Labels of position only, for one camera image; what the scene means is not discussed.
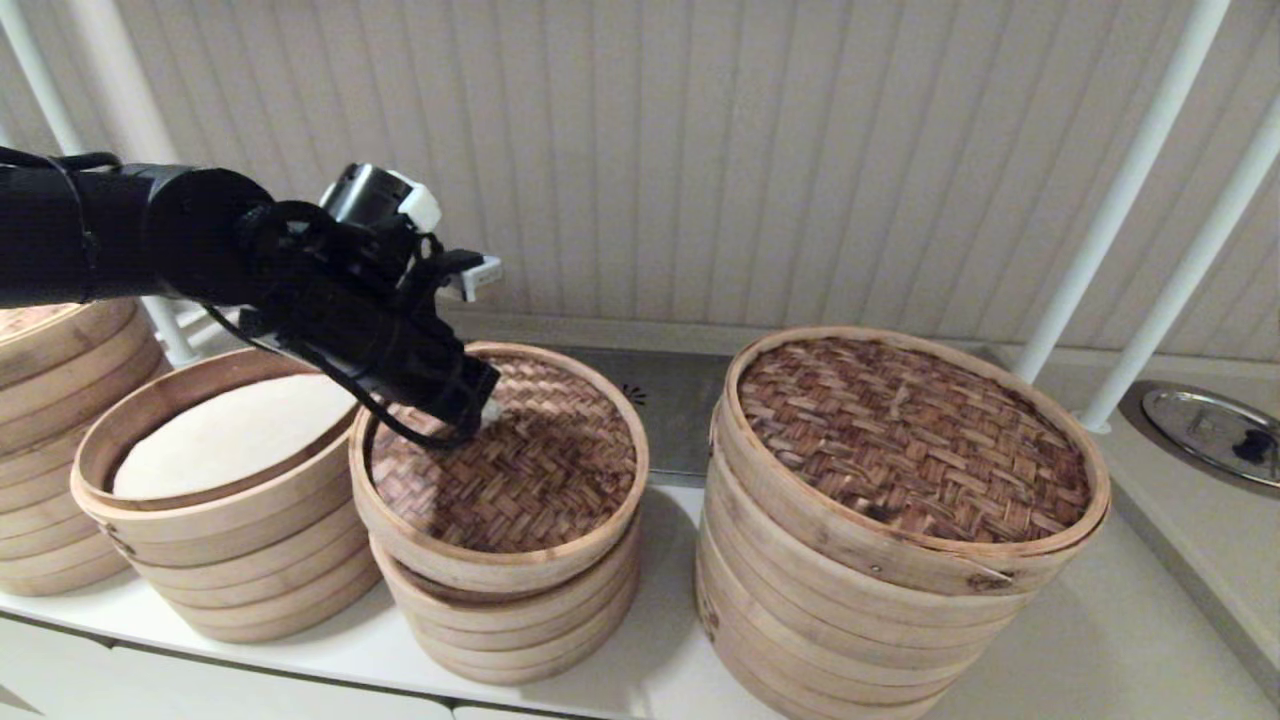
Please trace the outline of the white slanted metal pole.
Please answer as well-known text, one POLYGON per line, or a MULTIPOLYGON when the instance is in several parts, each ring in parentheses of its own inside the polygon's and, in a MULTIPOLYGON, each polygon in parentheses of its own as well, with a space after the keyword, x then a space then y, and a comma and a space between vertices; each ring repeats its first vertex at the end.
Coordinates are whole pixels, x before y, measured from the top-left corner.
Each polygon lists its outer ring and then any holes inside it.
POLYGON ((1229 182, 1180 256, 1153 306, 1080 414, 1080 424, 1089 433, 1110 433, 1108 419, 1115 407, 1189 304, 1279 158, 1280 94, 1270 102, 1229 182))
POLYGON ((1193 0, 1180 38, 1075 258, 1044 306, 1012 373, 1032 383, 1046 366, 1108 255, 1175 126, 1233 0, 1193 0))
MULTIPOLYGON (((17 0, 0 0, 0 29, 4 32, 18 65, 35 96, 44 119, 64 154, 81 154, 86 150, 81 133, 76 128, 70 113, 54 83, 47 63, 44 60, 35 36, 17 0)), ((189 365, 201 359, 187 340, 177 315, 166 300, 156 296, 143 296, 141 302, 148 314, 155 331, 165 347, 166 357, 175 368, 189 365)))

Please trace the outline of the large woven bamboo steamer lid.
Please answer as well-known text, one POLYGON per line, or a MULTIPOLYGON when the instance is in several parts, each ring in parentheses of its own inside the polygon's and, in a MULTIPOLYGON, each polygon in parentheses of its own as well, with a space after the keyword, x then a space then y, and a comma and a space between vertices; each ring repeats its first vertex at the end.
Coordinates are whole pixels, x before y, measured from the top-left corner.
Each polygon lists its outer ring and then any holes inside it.
POLYGON ((709 445, 809 550, 936 594, 1037 591, 1112 507, 1098 447, 1057 402, 892 331, 808 325, 753 341, 726 373, 709 445))

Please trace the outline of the round white steamer liner cloth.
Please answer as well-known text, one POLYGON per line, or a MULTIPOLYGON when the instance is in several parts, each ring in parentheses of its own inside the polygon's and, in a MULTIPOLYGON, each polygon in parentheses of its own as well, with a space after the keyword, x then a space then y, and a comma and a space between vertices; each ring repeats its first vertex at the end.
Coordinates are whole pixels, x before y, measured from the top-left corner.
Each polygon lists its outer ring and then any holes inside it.
POLYGON ((180 413, 134 445, 111 493, 124 500, 179 498, 280 470, 314 454, 355 409, 319 374, 296 374, 227 391, 180 413))

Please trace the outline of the white cabinet door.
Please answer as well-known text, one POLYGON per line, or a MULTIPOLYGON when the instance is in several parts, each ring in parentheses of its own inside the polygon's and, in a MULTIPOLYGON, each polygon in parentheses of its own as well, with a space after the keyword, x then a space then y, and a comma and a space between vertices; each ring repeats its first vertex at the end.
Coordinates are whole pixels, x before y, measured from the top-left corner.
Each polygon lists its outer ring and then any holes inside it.
POLYGON ((0 684, 49 720, 111 720, 110 651, 0 618, 0 684))

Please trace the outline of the wide bamboo steamer stack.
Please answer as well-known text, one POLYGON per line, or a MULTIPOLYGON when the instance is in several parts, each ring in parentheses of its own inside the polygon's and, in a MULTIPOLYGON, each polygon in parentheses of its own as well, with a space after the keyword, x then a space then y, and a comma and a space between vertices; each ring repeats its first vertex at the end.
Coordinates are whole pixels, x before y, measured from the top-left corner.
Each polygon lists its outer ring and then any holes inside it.
POLYGON ((730 671, 792 720, 915 720, 1030 602, 893 585, 808 548, 745 491, 710 419, 698 611, 730 671))

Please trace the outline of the wide white column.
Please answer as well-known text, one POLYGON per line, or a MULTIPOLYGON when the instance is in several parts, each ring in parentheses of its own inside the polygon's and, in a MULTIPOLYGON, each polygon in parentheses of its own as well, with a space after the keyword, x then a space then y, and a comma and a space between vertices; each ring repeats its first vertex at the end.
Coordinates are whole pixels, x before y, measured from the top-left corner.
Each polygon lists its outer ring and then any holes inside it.
POLYGON ((131 273, 120 286, 189 300, 237 334, 220 309, 251 297, 237 224, 269 195, 233 170, 179 164, 116 0, 68 3, 125 161, 108 182, 125 197, 106 213, 108 254, 131 273))

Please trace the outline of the small woven bamboo steamer lid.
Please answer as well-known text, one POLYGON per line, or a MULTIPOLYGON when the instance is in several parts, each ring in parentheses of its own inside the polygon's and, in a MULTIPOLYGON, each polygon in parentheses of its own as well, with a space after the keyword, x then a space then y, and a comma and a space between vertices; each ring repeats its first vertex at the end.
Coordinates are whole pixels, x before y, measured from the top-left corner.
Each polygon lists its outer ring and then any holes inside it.
POLYGON ((630 528, 650 469, 632 402, 598 370, 530 345, 475 342, 500 414, 468 442, 421 448, 370 411, 348 443, 372 541, 452 589, 532 593, 584 573, 630 528))

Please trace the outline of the medium bamboo steamer stack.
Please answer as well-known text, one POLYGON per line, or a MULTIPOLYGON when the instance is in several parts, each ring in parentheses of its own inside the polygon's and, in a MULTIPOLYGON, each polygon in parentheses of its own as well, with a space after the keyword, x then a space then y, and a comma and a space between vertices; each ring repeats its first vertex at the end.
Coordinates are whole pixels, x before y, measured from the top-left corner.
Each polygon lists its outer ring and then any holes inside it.
POLYGON ((379 582, 347 457, 356 407, 307 457, 221 488, 124 500, 111 493, 113 478, 136 443, 180 413, 296 374, 321 375, 253 348, 196 363, 125 396, 76 452, 70 492, 79 507, 192 629, 215 641, 293 635, 379 582))

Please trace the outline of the short bamboo steamer stack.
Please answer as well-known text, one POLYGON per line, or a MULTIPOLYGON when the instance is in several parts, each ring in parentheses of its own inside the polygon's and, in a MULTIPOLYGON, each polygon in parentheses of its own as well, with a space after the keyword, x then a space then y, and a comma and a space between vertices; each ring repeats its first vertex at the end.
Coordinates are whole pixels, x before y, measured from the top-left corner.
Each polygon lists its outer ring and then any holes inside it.
POLYGON ((454 675, 522 685, 570 670, 626 619, 641 577, 643 523, 586 571, 553 589, 503 602, 445 600, 412 582, 374 539, 372 557, 419 647, 454 675))

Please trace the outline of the tall bamboo steamer stack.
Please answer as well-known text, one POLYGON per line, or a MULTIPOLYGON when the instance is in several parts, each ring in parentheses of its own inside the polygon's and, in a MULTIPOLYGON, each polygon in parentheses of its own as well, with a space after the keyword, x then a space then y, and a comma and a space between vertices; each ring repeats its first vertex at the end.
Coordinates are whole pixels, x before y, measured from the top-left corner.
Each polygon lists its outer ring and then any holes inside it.
POLYGON ((166 368, 155 340, 110 340, 0 389, 0 592, 60 594, 127 570, 70 470, 88 428, 166 368))

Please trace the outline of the round stainless steel lid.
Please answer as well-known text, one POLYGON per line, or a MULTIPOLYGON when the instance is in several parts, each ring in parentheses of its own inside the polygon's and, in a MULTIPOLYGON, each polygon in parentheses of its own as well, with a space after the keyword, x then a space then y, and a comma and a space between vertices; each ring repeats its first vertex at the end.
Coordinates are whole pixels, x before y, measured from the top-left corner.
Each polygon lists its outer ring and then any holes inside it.
POLYGON ((1207 391, 1157 388, 1148 421, 1185 454, 1243 480, 1280 489, 1280 419, 1207 391))

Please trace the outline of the black cylinder motor white cap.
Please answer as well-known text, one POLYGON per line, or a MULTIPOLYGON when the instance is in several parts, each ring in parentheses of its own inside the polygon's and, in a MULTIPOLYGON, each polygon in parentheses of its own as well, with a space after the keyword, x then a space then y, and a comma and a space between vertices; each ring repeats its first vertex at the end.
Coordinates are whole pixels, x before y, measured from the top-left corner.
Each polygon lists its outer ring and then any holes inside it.
POLYGON ((392 172, 352 163, 326 187, 320 206, 338 222, 371 229, 393 218, 401 199, 402 184, 392 172))

